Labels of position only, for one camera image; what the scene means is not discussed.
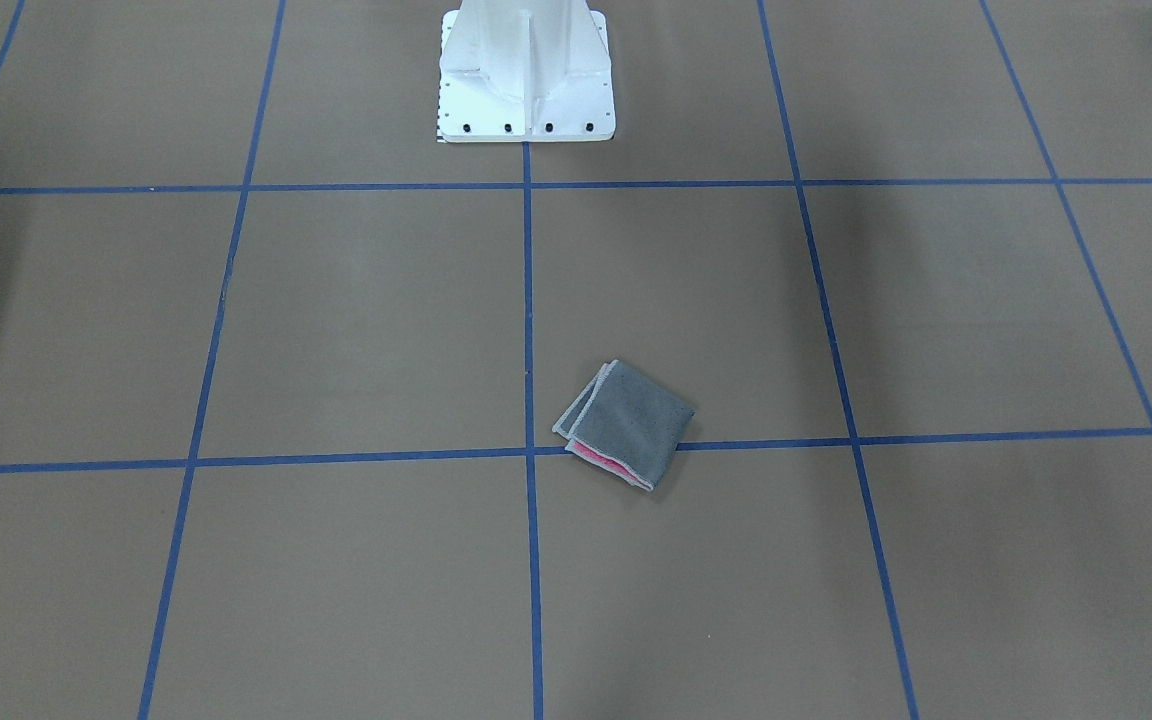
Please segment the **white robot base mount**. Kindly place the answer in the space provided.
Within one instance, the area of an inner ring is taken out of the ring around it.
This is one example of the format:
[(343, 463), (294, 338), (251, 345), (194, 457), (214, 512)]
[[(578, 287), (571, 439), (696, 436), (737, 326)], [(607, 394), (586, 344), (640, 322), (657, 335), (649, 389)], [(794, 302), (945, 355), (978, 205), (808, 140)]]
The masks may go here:
[(440, 29), (435, 141), (616, 135), (608, 20), (585, 1), (462, 1)]

